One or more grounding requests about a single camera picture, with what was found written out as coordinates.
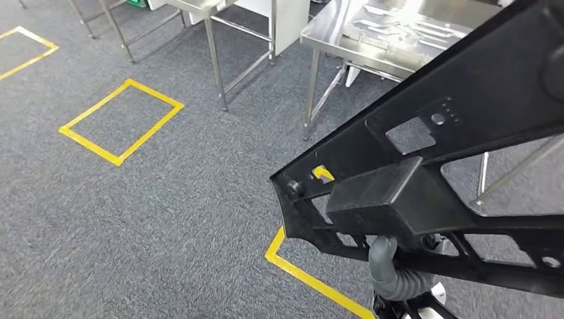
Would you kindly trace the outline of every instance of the black plastic bracket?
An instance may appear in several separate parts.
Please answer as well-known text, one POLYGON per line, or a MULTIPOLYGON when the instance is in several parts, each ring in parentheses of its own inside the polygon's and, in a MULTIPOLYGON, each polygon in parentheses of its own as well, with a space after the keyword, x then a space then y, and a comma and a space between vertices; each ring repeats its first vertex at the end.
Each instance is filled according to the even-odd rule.
POLYGON ((365 261, 366 235, 441 234, 459 256, 399 250, 394 264, 564 298, 564 215, 479 216, 440 173, 450 161, 564 133, 563 25, 562 1, 515 1, 275 173, 286 235, 365 261), (415 117, 436 143, 402 154, 386 132, 415 117), (311 178, 320 165, 334 181, 311 178), (332 223, 311 201, 328 194, 332 223), (510 236, 534 265, 484 260, 470 234, 510 236))

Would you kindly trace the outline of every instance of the small screw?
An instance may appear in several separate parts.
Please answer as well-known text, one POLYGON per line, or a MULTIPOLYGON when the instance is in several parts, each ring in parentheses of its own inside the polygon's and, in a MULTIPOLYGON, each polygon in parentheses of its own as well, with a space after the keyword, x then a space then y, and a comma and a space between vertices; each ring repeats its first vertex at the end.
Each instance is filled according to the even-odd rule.
POLYGON ((297 181, 291 180, 288 182, 287 186, 294 196, 300 197, 304 194, 303 187, 301 187, 297 181))

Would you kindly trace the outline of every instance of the yellow floor marking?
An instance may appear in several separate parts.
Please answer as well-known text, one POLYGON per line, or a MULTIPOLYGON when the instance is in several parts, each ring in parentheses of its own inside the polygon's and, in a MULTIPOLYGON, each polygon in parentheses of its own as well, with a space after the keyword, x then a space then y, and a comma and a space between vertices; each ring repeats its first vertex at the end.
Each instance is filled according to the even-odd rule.
POLYGON ((31 60, 27 61, 26 63, 16 66, 15 68, 11 69, 10 71, 7 71, 3 74, 0 74, 0 80, 3 80, 5 78, 7 78, 8 76, 11 76, 12 74, 22 70, 23 68, 26 68, 30 65, 32 65, 33 63, 36 63, 37 61, 41 60, 42 58, 45 58, 46 56, 50 55, 51 53, 55 52, 59 47, 56 46, 54 43, 45 40, 44 38, 24 29, 23 27, 15 27, 14 29, 3 33, 0 35, 0 39, 5 38, 9 35, 12 35, 14 33, 21 33, 22 35, 25 35, 26 37, 35 40, 39 43, 41 43, 42 45, 45 45, 46 47, 49 48, 49 50, 45 53, 41 53, 40 55, 36 56, 35 58, 32 58, 31 60))
POLYGON ((333 300, 337 304, 340 304, 342 307, 351 311, 353 314, 356 314, 358 317, 363 319, 375 319, 374 314, 369 309, 366 309, 365 307, 361 306, 354 300, 351 300, 350 298, 346 297, 344 294, 341 294, 340 292, 336 291, 330 286, 327 286, 325 283, 311 276, 307 272, 299 269, 298 267, 292 265, 284 258, 278 256, 277 255, 278 249, 280 249, 280 246, 282 245, 284 238, 285 238, 284 228, 280 227, 280 230, 278 230, 276 237, 274 237, 274 240, 270 244, 270 247, 268 248, 265 254, 265 257, 269 262, 275 264, 285 272, 298 278, 301 282, 317 290, 322 295, 333 300))
POLYGON ((159 93, 153 90, 152 88, 144 86, 143 84, 129 78, 124 82, 124 84, 118 87, 114 92, 110 93, 110 95, 103 98, 100 102, 96 103, 94 106, 84 111, 81 115, 77 116, 69 123, 61 126, 61 128, 59 128, 59 132, 61 134, 70 137, 76 143, 84 146, 88 150, 98 154, 100 157, 104 158, 110 163, 113 163, 116 166, 120 166, 129 155, 135 152, 135 150, 137 150, 139 146, 141 146, 141 144, 146 142, 153 134, 155 134, 155 132, 157 132, 168 120, 170 120, 170 118, 172 118, 172 116, 178 113, 178 111, 180 111, 180 109, 182 109, 183 107, 184 104, 176 100, 173 100, 168 96, 165 96, 162 93, 159 93), (123 92, 129 86, 133 86, 155 98, 158 98, 159 100, 167 104, 170 104, 172 106, 172 110, 170 110, 163 118, 161 118, 155 125, 153 125, 152 128, 150 128, 145 134, 143 134, 143 136, 141 136, 139 140, 136 140, 123 154, 116 156, 71 130, 72 126, 74 126, 76 123, 80 122, 81 120, 84 120, 84 118, 86 118, 94 111, 98 110, 99 108, 101 108, 104 104, 115 98, 118 94, 123 92))

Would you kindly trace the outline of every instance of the gray carpet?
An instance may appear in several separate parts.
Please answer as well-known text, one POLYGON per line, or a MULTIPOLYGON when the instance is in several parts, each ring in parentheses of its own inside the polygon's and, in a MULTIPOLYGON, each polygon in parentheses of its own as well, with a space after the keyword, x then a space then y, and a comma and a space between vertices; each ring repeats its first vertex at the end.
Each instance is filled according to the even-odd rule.
MULTIPOLYGON (((132 47, 127 62, 105 19, 90 40, 65 0, 2 1, 0 33, 21 25, 54 42, 51 56, 0 81, 0 315, 2 318, 354 318, 349 311, 267 262, 281 225, 268 177, 393 83, 362 74, 338 87, 311 142, 300 139, 311 52, 290 47, 228 94, 219 111, 206 34, 174 21, 132 47), (127 78, 185 104, 116 167, 57 132, 127 78)), ((95 2, 82 3, 84 11, 95 2)), ((116 10, 127 37, 172 12, 116 10)), ((257 31, 263 17, 224 15, 257 31)), ((266 44, 215 26, 226 82, 266 44)), ((0 40, 0 72, 41 46, 0 40)), ((320 90, 339 61, 325 57, 320 90)), ((76 132, 119 154, 168 106, 128 89, 76 125, 76 132)), ((492 155, 491 177, 533 146, 492 155)), ((561 213, 564 176, 557 152, 487 202, 484 212, 561 213)), ((464 199, 476 188, 479 160, 445 167, 464 199)), ((508 259, 511 242, 476 243, 508 259)), ((286 240, 279 254, 338 291, 370 306, 366 265, 286 240)), ((448 306, 462 318, 561 318, 560 300, 445 278, 448 306)))

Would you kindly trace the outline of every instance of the yellow tape square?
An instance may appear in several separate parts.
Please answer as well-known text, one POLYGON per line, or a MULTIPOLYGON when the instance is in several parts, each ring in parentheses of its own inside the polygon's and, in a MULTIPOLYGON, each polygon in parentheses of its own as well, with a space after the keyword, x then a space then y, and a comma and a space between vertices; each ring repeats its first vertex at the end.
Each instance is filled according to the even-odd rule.
POLYGON ((286 235, 284 234, 284 227, 280 227, 276 237, 270 244, 268 248, 265 258, 284 270, 285 272, 289 273, 290 275, 298 278, 304 284, 310 286, 311 288, 320 292, 323 296, 333 300, 337 304, 341 305, 343 308, 351 311, 353 314, 356 314, 358 317, 362 319, 375 319, 374 314, 369 309, 358 304, 354 300, 351 300, 349 297, 341 294, 340 292, 336 291, 335 289, 331 288, 330 286, 326 285, 325 283, 321 282, 319 279, 311 276, 307 272, 301 270, 300 268, 294 266, 289 261, 285 260, 284 258, 280 257, 277 253, 284 241, 286 235))
POLYGON ((26 29, 23 28, 23 27, 15 27, 14 29, 12 29, 12 30, 10 30, 10 31, 1 34, 1 35, 0 35, 0 40, 1 40, 2 38, 5 38, 5 37, 7 37, 7 36, 9 36, 9 35, 14 34, 14 33, 20 33, 20 34, 22 34, 22 35, 25 35, 26 37, 28 37, 28 38, 30 38, 30 39, 32 39, 32 40, 34 40, 34 41, 37 41, 37 42, 41 43, 42 45, 45 45, 46 47, 49 48, 49 50, 48 50, 47 52, 45 52, 45 53, 41 53, 40 55, 36 56, 35 58, 32 58, 31 60, 27 61, 26 63, 23 63, 23 64, 21 64, 21 65, 19 65, 19 66, 16 66, 15 68, 11 69, 10 71, 7 71, 7 72, 4 72, 3 74, 0 74, 0 80, 3 80, 3 79, 5 79, 5 78, 7 78, 8 76, 11 76, 12 74, 14 74, 14 73, 16 73, 16 72, 18 72, 18 71, 20 71, 20 70, 22 70, 22 69, 24 69, 24 68, 30 66, 30 65, 32 65, 33 63, 36 63, 37 61, 41 60, 42 58, 45 58, 46 56, 48 56, 48 55, 50 55, 51 53, 55 52, 55 51, 59 48, 59 47, 56 46, 54 43, 45 40, 44 38, 42 38, 42 37, 40 37, 40 36, 38 36, 38 35, 36 35, 36 34, 30 32, 30 31, 28 31, 28 30, 26 30, 26 29))
POLYGON ((136 82, 135 80, 132 80, 132 79, 129 78, 124 82, 124 84, 122 84, 120 87, 118 87, 114 92, 110 93, 110 95, 106 96, 100 102, 96 103, 93 107, 89 108, 88 110, 83 112, 81 115, 77 116, 74 120, 70 121, 69 123, 65 124, 64 126, 61 126, 61 128, 59 128, 59 132, 61 134, 64 134, 64 135, 70 137, 76 143, 86 147, 90 151, 98 154, 100 157, 104 158, 105 160, 109 161, 110 163, 113 163, 116 166, 120 166, 123 163, 123 161, 129 155, 131 155, 133 152, 135 152, 135 150, 137 150, 139 148, 139 146, 141 146, 141 144, 143 144, 153 134, 155 134, 155 132, 157 132, 168 120, 170 120, 170 118, 172 118, 172 116, 174 116, 176 113, 178 113, 178 111, 180 111, 180 109, 182 109, 183 107, 184 107, 184 104, 182 104, 182 103, 180 103, 176 100, 173 100, 173 99, 169 98, 168 96, 165 96, 165 95, 153 90, 152 88, 144 86, 143 84, 136 82), (118 94, 123 92, 129 86, 133 86, 134 88, 137 88, 137 89, 139 89, 139 90, 141 90, 141 91, 143 91, 143 92, 145 92, 145 93, 147 93, 151 96, 154 96, 155 98, 157 98, 157 99, 159 99, 159 100, 161 100, 161 101, 163 101, 167 104, 170 104, 172 106, 172 110, 170 110, 152 128, 150 128, 143 136, 141 136, 141 138, 139 138, 139 140, 135 141, 123 154, 121 154, 119 156, 114 155, 114 154, 104 150, 100 146, 92 143, 91 141, 87 140, 86 138, 78 135, 77 133, 75 133, 74 131, 71 130, 72 126, 74 126, 76 123, 80 122, 81 120, 84 120, 84 118, 86 118, 88 115, 92 114, 94 111, 98 110, 100 107, 102 107, 104 104, 109 102, 111 99, 115 98, 118 94))

